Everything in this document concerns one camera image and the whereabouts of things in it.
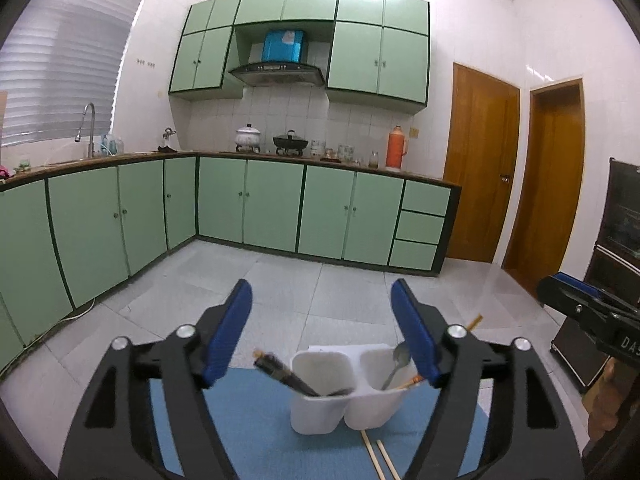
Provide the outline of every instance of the white roller shade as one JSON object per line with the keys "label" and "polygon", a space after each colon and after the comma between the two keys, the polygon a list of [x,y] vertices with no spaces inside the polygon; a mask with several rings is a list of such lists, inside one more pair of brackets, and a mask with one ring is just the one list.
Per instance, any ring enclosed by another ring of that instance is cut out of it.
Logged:
{"label": "white roller shade", "polygon": [[89,101],[96,134],[108,133],[140,1],[30,1],[0,49],[3,146],[75,136]]}

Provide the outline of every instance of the orange thermos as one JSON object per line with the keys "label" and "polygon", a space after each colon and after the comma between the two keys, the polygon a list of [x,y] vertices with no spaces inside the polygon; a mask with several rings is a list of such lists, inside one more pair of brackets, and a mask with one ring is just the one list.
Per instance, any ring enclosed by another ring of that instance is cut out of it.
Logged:
{"label": "orange thermos", "polygon": [[389,133],[389,142],[386,145],[386,163],[385,169],[389,171],[400,171],[402,166],[402,158],[406,155],[408,143],[402,128],[396,126]]}

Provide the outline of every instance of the silver bolt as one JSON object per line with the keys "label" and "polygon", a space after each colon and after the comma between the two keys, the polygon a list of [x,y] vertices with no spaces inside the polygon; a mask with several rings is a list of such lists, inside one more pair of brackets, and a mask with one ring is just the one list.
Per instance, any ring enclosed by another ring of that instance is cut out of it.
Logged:
{"label": "silver bolt", "polygon": [[182,339],[190,338],[195,333],[196,327],[193,325],[181,325],[178,327],[178,330],[175,331],[175,334]]}
{"label": "silver bolt", "polygon": [[466,328],[462,325],[450,325],[447,334],[455,339],[462,339],[466,335]]}
{"label": "silver bolt", "polygon": [[129,340],[126,337],[117,337],[111,341],[111,348],[114,350],[124,350],[129,345]]}
{"label": "silver bolt", "polygon": [[514,345],[518,350],[522,350],[526,352],[527,350],[531,350],[531,343],[528,339],[524,339],[523,337],[519,337],[514,341]]}

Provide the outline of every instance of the white utensil holder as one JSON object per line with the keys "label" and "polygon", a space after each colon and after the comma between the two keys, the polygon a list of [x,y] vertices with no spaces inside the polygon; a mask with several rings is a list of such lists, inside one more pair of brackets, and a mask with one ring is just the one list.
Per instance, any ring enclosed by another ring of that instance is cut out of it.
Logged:
{"label": "white utensil holder", "polygon": [[291,360],[291,368],[319,394],[354,388],[348,396],[305,397],[291,401],[291,427],[302,434],[331,433],[341,418],[352,430],[370,430],[385,424],[400,408],[408,390],[397,386],[417,374],[415,365],[398,370],[389,388],[381,391],[396,366],[394,348],[386,344],[310,346]]}

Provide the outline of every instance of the countertop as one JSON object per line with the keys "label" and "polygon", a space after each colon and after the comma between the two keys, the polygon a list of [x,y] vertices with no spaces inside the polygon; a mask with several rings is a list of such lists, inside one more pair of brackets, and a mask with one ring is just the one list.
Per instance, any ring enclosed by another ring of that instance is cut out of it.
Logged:
{"label": "countertop", "polygon": [[106,168],[109,166],[117,166],[119,164],[127,164],[131,162],[142,162],[145,160],[158,160],[162,158],[176,158],[184,156],[219,156],[225,158],[243,158],[250,160],[274,160],[279,162],[290,162],[293,164],[307,164],[310,166],[326,166],[329,168],[338,168],[341,170],[361,171],[364,173],[383,174],[388,176],[397,176],[409,180],[417,180],[419,182],[428,182],[437,184],[438,186],[458,187],[452,182],[432,178],[410,171],[389,171],[383,168],[372,169],[367,166],[357,166],[355,164],[341,164],[338,162],[328,162],[319,160],[310,156],[284,156],[274,155],[270,153],[237,153],[237,152],[208,152],[203,150],[191,151],[180,150],[175,153],[124,153],[123,155],[98,156],[95,158],[84,158],[81,160],[73,160],[69,162],[61,162],[57,164],[49,164],[47,166],[36,166],[24,173],[18,173],[15,176],[0,183],[0,190],[9,189],[35,180],[58,176],[60,174],[75,173],[76,171],[92,170],[94,168]]}

